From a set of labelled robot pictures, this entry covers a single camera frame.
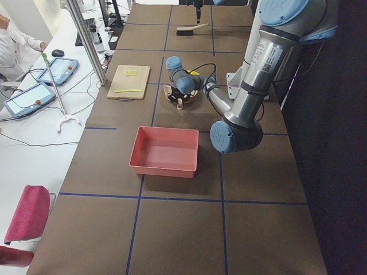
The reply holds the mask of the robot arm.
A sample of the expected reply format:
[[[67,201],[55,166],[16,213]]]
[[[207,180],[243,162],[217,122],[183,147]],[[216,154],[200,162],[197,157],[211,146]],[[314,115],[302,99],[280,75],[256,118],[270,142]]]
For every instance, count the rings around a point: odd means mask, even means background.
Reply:
[[[166,60],[170,85],[182,95],[201,91],[222,115],[210,129],[213,147],[221,153],[255,148],[263,131],[255,116],[268,95],[281,64],[297,44],[312,44],[333,37],[339,1],[259,1],[245,55],[251,58],[239,70],[239,89],[231,100],[210,76],[195,76],[182,67],[177,56]]]
[[[178,4],[179,5],[186,5],[186,6],[190,6],[193,5],[195,7],[195,11],[196,11],[196,20],[197,23],[200,23],[201,20],[201,8],[204,5],[222,5],[224,3],[224,0],[179,0]]]

